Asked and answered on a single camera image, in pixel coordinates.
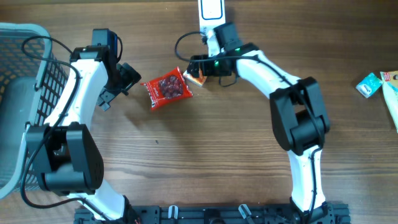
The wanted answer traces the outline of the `red snack bag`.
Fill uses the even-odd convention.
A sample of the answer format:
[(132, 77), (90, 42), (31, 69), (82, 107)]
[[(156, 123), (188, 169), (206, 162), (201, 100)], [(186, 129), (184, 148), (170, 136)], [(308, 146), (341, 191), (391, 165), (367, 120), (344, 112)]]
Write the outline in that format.
[(151, 110), (156, 110), (174, 101), (193, 96), (178, 67), (161, 77), (142, 82), (141, 86), (144, 86), (148, 91), (151, 100)]

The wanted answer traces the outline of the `green tissue pack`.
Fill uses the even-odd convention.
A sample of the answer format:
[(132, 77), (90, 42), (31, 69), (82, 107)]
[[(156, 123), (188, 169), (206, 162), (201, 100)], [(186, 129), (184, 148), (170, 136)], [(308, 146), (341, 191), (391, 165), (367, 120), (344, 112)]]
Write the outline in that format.
[(372, 96), (382, 86), (382, 80), (374, 73), (370, 73), (361, 82), (356, 85), (356, 89), (365, 98)]

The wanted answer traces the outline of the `orange small box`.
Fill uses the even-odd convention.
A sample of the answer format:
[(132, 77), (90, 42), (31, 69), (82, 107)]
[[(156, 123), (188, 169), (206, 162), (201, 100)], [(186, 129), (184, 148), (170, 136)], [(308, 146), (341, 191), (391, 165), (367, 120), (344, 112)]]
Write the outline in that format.
[(195, 78), (194, 76), (192, 76), (190, 73), (188, 73), (188, 71), (184, 71), (183, 73), (183, 77), (185, 79), (187, 79), (188, 81), (198, 85), (198, 86), (203, 86), (204, 83), (206, 82), (207, 77), (203, 76), (202, 72), (199, 72), (199, 77)]

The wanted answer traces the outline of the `white barcode scanner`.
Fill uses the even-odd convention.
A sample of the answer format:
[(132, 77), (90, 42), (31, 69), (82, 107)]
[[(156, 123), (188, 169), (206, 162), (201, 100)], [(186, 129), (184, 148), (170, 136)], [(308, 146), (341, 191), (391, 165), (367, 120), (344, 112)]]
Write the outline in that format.
[(224, 0), (198, 0), (200, 31), (207, 33), (226, 22)]

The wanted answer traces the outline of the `grey plastic mesh basket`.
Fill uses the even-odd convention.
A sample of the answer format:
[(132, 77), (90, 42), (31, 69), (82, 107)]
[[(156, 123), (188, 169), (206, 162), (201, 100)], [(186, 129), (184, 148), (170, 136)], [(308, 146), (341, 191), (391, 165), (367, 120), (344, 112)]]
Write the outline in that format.
[(19, 190), (26, 130), (43, 125), (68, 79), (48, 37), (37, 24), (1, 23), (1, 198)]

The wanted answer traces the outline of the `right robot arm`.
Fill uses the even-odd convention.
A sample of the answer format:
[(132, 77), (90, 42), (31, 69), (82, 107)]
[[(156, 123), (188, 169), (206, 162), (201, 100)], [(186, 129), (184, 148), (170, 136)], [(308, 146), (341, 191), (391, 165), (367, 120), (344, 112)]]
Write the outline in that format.
[(205, 76), (235, 73), (269, 99), (274, 137), (289, 157), (293, 214), (302, 223), (325, 217), (320, 162), (330, 121), (318, 82), (283, 71), (252, 43), (225, 48), (214, 56), (194, 55), (187, 61), (194, 76), (200, 70)]

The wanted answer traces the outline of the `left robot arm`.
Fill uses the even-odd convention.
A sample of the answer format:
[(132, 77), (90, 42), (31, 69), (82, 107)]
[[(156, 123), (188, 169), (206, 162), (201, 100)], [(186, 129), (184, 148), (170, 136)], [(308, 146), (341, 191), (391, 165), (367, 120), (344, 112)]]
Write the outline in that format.
[[(140, 223), (126, 196), (104, 180), (104, 162), (90, 124), (104, 92), (125, 93), (140, 75), (129, 65), (120, 65), (123, 48), (97, 42), (71, 52), (70, 75), (55, 109), (44, 124), (29, 128), (26, 136), (30, 154), (21, 179), (21, 197), (30, 207), (49, 209), (70, 202), (82, 204), (98, 222)], [(40, 205), (29, 200), (26, 178), (32, 168), (39, 187), (62, 201)]]

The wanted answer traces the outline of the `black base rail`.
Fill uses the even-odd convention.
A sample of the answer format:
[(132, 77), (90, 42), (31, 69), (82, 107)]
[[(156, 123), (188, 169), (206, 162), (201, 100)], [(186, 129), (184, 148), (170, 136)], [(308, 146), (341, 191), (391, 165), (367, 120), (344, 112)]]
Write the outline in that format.
[[(138, 214), (138, 223), (174, 224), (174, 223), (302, 223), (298, 212), (289, 204), (268, 204), (234, 207), (134, 207)], [(351, 217), (347, 204), (326, 203), (316, 208), (311, 223), (350, 224)]]

